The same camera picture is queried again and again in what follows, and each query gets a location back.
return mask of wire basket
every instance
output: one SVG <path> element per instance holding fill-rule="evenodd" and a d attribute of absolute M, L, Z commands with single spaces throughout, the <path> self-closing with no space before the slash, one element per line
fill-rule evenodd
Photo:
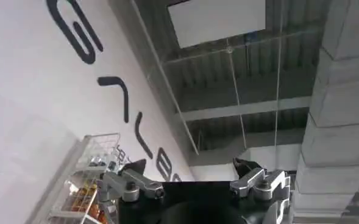
<path fill-rule="evenodd" d="M 119 133 L 85 137 L 87 143 L 80 149 L 83 153 L 42 224 L 105 223 L 99 221 L 103 217 L 96 199 L 96 180 L 108 168 L 110 161 L 121 164 L 123 153 L 118 148 L 119 139 Z"/>

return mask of metal rod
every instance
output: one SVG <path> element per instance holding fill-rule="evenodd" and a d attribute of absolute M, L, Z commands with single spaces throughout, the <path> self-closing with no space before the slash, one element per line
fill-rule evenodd
<path fill-rule="evenodd" d="M 188 137 L 190 138 L 191 145 L 193 146 L 194 151 L 196 152 L 196 154 L 199 155 L 197 146 L 196 146 L 196 144 L 194 143 L 193 137 L 191 136 L 191 133 L 190 133 L 190 131 L 189 131 L 189 128 L 187 127 L 186 121 L 185 121 L 184 118 L 183 118 L 182 112 L 181 112 L 181 110 L 180 110 L 180 108 L 179 108 L 178 101 L 176 100 L 175 95 L 174 95 L 174 92 L 172 91 L 171 85 L 169 84 L 169 80 L 168 80 L 168 78 L 167 78 L 167 75 L 166 75 L 165 70 L 163 69 L 162 62 L 160 61 L 159 56 L 158 56 L 158 54 L 157 54 L 157 52 L 156 52 L 156 49 L 155 49 L 155 47 L 154 47 L 154 44 L 153 44 L 153 42 L 152 42 L 152 40 L 151 40 L 151 37 L 150 37 L 149 34 L 148 34 L 147 27 L 146 27 L 146 25 L 145 25 L 145 23 L 144 23 L 144 21 L 143 21 L 143 18 L 141 17 L 140 11 L 139 11 L 139 9 L 138 9 L 138 6 L 137 6 L 135 0 L 132 0 L 132 6 L 133 6 L 133 9 L 134 9 L 134 11 L 135 11 L 135 13 L 136 13 L 136 15 L 137 15 L 137 18 L 138 18 L 138 20 L 139 20 L 139 22 L 140 22 L 140 25 L 141 25 L 141 27 L 143 28 L 143 32 L 144 32 L 144 34 L 145 34 L 145 36 L 146 36 L 146 38 L 147 38 L 148 45 L 149 45 L 149 47 L 151 48 L 151 51 L 152 51 L 152 53 L 153 53 L 153 55 L 154 55 L 154 58 L 155 58 L 155 61 L 157 62 L 159 71 L 160 71 L 160 72 L 162 73 L 162 75 L 163 75 L 163 80 L 164 80 L 165 83 L 166 83 L 166 86 L 167 86 L 167 88 L 168 88 L 168 92 L 169 92 L 169 94 L 170 94 L 170 96 L 171 96 L 171 98 L 172 98 L 172 101 L 174 101 L 174 105 L 175 105 L 175 107 L 176 107 L 177 110 L 178 110 L 180 119 L 182 120 L 182 123 L 183 123 L 183 125 L 185 126 L 185 130 L 186 130 L 186 133 L 187 133 Z"/>
<path fill-rule="evenodd" d="M 233 49 L 243 48 L 243 47 L 248 47 L 248 46 L 253 45 L 253 44 L 260 44 L 260 43 L 270 42 L 270 41 L 274 41 L 274 40 L 281 40 L 282 38 L 289 38 L 289 37 L 293 37 L 293 36 L 302 35 L 302 34 L 305 34 L 305 33 L 320 32 L 321 30 L 322 30 L 322 28 L 320 28 L 320 27 L 312 28 L 312 29 L 308 29 L 308 30 L 301 30 L 301 31 L 297 31 L 297 32 L 294 32 L 294 33 L 289 33 L 289 34 L 286 34 L 286 35 L 280 34 L 277 37 L 271 37 L 271 38 L 267 38 L 267 39 L 264 39 L 264 40 L 246 42 L 244 44 L 239 44 L 239 45 L 235 45 L 235 46 L 231 46 L 231 47 Z M 167 65 L 167 64 L 171 64 L 171 63 L 178 63 L 178 62 L 181 62 L 181 61 L 184 61 L 184 60 L 190 60 L 190 59 L 203 57 L 203 56 L 210 55 L 210 54 L 216 54 L 216 53 L 224 52 L 226 50 L 227 49 L 220 49 L 220 50 L 206 52 L 206 53 L 203 53 L 203 54 L 197 54 L 197 55 L 192 55 L 192 56 L 188 56 L 188 57 L 173 59 L 173 60 L 169 60 L 169 61 L 164 61 L 163 64 Z"/>
<path fill-rule="evenodd" d="M 239 110 L 240 109 L 240 99 L 239 99 L 238 87 L 237 87 L 237 84 L 236 84 L 235 67 L 234 67 L 233 58 L 232 58 L 233 48 L 230 48 L 228 38 L 227 38 L 227 47 L 228 47 L 230 68 L 231 68 L 231 71 L 232 71 L 233 85 L 235 86 L 236 101 L 238 103 L 238 110 Z M 246 134 L 244 132 L 243 118 L 241 117 L 240 114 L 239 114 L 239 118 L 240 118 L 240 124 L 241 124 L 241 132 L 243 134 L 244 151 L 246 151 L 247 150 Z"/>
<path fill-rule="evenodd" d="M 280 17 L 280 28 L 279 28 L 279 32 L 281 34 L 282 34 L 282 27 L 283 27 L 283 0 L 281 0 L 281 17 Z M 277 130 L 278 130 L 278 110 L 279 110 L 279 78 L 281 73 L 281 51 L 282 51 L 282 39 L 280 38 L 278 42 L 277 89 L 276 89 L 276 97 L 275 97 L 275 101 L 277 102 L 277 108 L 275 111 L 275 133 L 274 133 L 274 147 L 276 153 L 278 153 Z M 275 167 L 276 169 L 278 169 L 279 167 L 278 156 L 275 157 Z"/>

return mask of white pillar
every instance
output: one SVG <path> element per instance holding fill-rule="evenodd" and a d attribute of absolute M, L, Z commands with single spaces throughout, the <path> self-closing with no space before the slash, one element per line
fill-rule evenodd
<path fill-rule="evenodd" d="M 359 190 L 359 1 L 330 6 L 292 212 L 339 217 Z"/>

